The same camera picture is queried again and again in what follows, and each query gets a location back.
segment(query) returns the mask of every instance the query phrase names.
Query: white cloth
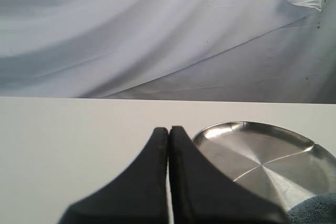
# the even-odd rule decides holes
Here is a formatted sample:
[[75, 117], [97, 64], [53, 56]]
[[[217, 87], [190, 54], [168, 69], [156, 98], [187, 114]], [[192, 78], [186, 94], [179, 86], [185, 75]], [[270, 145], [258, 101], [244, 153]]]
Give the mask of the white cloth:
[[[311, 72], [332, 61], [327, 52], [334, 39], [326, 52], [316, 45], [314, 57], [293, 49], [335, 22], [317, 31], [327, 18], [289, 1], [0, 0], [0, 95], [103, 98], [124, 91], [138, 98], [132, 93], [147, 93], [139, 85], [158, 79], [150, 92], [160, 97], [149, 98], [179, 99], [164, 92], [227, 86], [232, 97], [213, 92], [205, 98], [273, 101], [277, 93], [299, 92], [307, 99], [334, 70], [328, 62], [328, 71]], [[186, 71], [197, 67], [201, 71]], [[182, 77], [165, 79], [176, 74]], [[318, 76], [316, 83], [298, 91], [305, 75]]]

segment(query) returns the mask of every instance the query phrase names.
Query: metal plate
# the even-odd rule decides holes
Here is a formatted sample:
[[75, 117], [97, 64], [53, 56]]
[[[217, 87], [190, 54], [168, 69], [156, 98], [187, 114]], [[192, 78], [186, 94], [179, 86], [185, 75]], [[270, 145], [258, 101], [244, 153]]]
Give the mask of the metal plate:
[[336, 158], [297, 133], [228, 122], [202, 130], [193, 142], [226, 176], [284, 210], [336, 191]]

